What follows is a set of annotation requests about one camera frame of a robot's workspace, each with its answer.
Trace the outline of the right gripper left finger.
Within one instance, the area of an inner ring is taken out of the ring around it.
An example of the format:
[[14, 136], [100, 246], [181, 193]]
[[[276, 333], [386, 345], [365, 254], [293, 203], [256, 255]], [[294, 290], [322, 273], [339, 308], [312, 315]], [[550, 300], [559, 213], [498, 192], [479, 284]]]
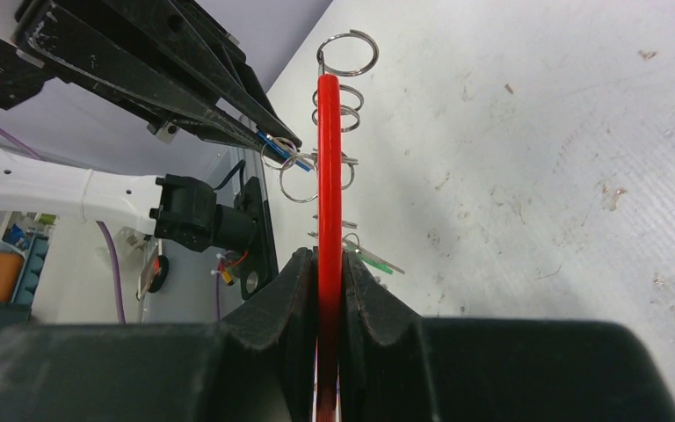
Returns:
[[213, 324], [15, 325], [0, 331], [0, 421], [307, 421], [316, 263]]

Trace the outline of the blue key tag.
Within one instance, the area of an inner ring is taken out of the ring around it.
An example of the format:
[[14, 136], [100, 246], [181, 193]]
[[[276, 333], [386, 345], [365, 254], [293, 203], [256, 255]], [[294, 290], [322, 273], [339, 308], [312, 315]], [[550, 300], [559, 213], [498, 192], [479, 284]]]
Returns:
[[[277, 171], [287, 170], [293, 166], [297, 166], [306, 172], [315, 169], [313, 164], [309, 164], [305, 159], [297, 157], [299, 151], [295, 147], [295, 144], [287, 138], [272, 136], [262, 131], [258, 131], [258, 136], [265, 143], [260, 151], [263, 166]], [[284, 162], [280, 166], [266, 161], [265, 150], [267, 148], [272, 149], [278, 158], [284, 159]]]

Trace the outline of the metal key holder red handle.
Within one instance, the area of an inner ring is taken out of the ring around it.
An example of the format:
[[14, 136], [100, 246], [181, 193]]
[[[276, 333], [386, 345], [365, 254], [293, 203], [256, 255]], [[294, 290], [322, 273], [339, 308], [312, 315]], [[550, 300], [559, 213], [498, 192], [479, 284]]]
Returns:
[[[364, 41], [372, 50], [371, 59], [357, 69], [336, 69], [329, 66], [324, 49], [333, 41], [353, 38]], [[353, 169], [358, 161], [342, 152], [342, 134], [359, 127], [359, 110], [365, 100], [355, 88], [339, 82], [340, 77], [360, 76], [371, 70], [379, 59], [379, 46], [367, 33], [351, 29], [329, 37], [316, 51], [319, 77], [312, 96], [312, 121], [317, 127], [315, 153], [294, 154], [284, 166], [298, 160], [310, 160], [316, 171], [318, 187], [309, 199], [287, 197], [298, 203], [317, 200], [318, 241], [316, 340], [316, 421], [338, 419], [338, 358], [342, 308], [342, 262], [344, 235], [342, 219], [342, 192], [349, 184], [342, 182], [342, 167]]]

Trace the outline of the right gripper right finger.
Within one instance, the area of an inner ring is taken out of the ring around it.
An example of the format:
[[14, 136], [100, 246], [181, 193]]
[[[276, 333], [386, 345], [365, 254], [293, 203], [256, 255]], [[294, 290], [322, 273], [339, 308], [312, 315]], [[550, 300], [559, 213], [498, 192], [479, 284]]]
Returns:
[[600, 321], [420, 316], [343, 259], [345, 421], [675, 421], [647, 349]]

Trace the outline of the green key tag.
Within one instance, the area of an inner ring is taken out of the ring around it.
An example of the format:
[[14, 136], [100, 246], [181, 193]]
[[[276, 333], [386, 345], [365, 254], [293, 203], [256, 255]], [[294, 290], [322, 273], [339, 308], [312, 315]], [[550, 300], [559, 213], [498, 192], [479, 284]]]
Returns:
[[356, 233], [348, 233], [342, 238], [342, 242], [345, 251], [355, 253], [365, 264], [386, 274], [405, 274], [405, 271], [399, 266], [391, 264], [386, 259], [379, 257], [363, 247], [360, 243], [359, 236]]

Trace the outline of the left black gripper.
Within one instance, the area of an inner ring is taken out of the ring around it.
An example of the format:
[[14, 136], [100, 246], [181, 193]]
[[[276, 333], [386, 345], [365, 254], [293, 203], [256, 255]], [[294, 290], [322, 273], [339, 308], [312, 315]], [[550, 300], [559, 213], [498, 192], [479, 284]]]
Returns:
[[0, 1], [0, 109], [54, 76], [205, 142], [294, 139], [245, 53], [194, 1]]

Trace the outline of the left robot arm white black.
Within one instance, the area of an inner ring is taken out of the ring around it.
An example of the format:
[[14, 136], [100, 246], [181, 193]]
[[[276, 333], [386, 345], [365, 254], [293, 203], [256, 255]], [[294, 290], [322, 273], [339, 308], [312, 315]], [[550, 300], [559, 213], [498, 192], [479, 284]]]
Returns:
[[[290, 167], [301, 140], [277, 116], [233, 37], [194, 1], [0, 1], [0, 109], [57, 78], [145, 120]], [[234, 251], [258, 287], [276, 276], [268, 208], [254, 179], [233, 206], [191, 177], [129, 176], [0, 149], [0, 211], [114, 222], [203, 252]]]

